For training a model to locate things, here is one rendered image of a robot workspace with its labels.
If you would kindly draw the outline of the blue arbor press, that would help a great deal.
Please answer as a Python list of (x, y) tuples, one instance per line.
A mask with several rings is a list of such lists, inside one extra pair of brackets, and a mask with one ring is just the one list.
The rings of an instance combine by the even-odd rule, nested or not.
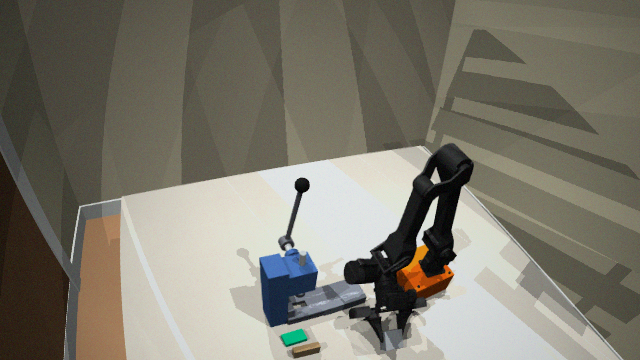
[[(294, 187), (297, 195), (287, 234), (278, 239), (285, 257), (280, 253), (259, 257), (263, 311), (271, 328), (346, 310), (365, 303), (367, 298), (359, 284), (347, 284), (346, 280), (316, 287), (316, 266), (308, 252), (293, 249), (291, 238), (302, 194), (309, 190), (310, 183), (298, 178)], [(296, 308), (299, 303), (305, 306)]]

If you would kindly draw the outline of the green flat block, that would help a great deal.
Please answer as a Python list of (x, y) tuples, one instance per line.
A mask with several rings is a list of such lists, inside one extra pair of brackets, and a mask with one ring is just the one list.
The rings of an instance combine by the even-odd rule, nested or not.
[(307, 337), (302, 329), (298, 329), (296, 331), (292, 331), (289, 333), (285, 333), (281, 335), (282, 340), (284, 342), (285, 347), (293, 346), (295, 344), (299, 344), (301, 342), (307, 341)]

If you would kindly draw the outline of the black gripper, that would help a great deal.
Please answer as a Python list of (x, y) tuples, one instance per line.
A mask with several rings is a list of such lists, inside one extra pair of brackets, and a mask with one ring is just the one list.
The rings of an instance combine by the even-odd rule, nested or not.
[[(349, 319), (365, 317), (365, 319), (363, 320), (367, 320), (367, 322), (371, 324), (370, 326), (374, 329), (374, 332), (377, 334), (379, 341), (383, 343), (384, 339), (383, 339), (383, 331), (381, 328), (382, 327), (381, 316), (379, 316), (378, 313), (390, 312), (393, 310), (387, 310), (388, 309), (387, 306), (386, 308), (381, 309), (381, 306), (383, 303), (382, 295), (385, 287), (391, 287), (390, 291), (398, 290), (398, 286), (400, 285), (400, 283), (397, 283), (397, 280), (391, 280), (391, 281), (374, 283), (374, 285), (375, 285), (374, 292), (376, 296), (375, 308), (370, 308), (370, 306), (352, 308), (349, 310)], [(421, 307), (426, 307), (427, 306), (426, 304), (427, 304), (426, 299), (424, 297), (421, 297), (421, 298), (417, 298), (415, 303), (409, 303), (408, 309), (395, 310), (395, 311), (399, 311), (399, 313), (396, 314), (396, 317), (397, 317), (396, 321), (397, 321), (397, 329), (402, 329), (403, 331), (402, 335), (404, 333), (404, 329), (406, 327), (406, 323), (409, 316), (411, 315), (411, 313), (414, 313), (415, 311), (415, 310), (412, 311), (412, 309), (419, 309)]]

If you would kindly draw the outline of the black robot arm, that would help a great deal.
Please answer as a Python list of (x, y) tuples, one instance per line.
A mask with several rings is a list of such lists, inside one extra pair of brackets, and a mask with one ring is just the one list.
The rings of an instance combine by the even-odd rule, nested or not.
[[(431, 176), (437, 169), (440, 183), (433, 184)], [(409, 266), (417, 250), (416, 237), (428, 214), (429, 207), (438, 196), (433, 226), (423, 231), (422, 241), (428, 247), (418, 263), (427, 278), (444, 274), (457, 255), (453, 251), (452, 226), (456, 215), (461, 187), (470, 181), (474, 163), (455, 144), (441, 146), (428, 158), (424, 170), (414, 178), (413, 191), (400, 219), (396, 232), (370, 250), (371, 258), (349, 261), (344, 267), (347, 284), (370, 284), (397, 280), (397, 273)], [(385, 251), (387, 258), (384, 258)], [(403, 287), (403, 288), (402, 288)], [(387, 289), (385, 289), (387, 288)], [(408, 309), (417, 300), (416, 289), (404, 291), (404, 286), (390, 291), (385, 287), (382, 306), (388, 310)]]

